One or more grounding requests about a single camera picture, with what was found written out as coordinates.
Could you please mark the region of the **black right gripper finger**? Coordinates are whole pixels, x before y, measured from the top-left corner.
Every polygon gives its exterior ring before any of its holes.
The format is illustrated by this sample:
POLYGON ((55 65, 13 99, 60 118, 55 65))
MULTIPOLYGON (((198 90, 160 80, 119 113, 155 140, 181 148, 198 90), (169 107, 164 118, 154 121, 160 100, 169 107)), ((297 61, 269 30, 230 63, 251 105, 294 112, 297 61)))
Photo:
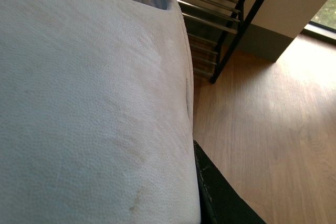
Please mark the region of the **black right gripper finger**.
POLYGON ((194 141, 201 223, 264 223, 194 141))

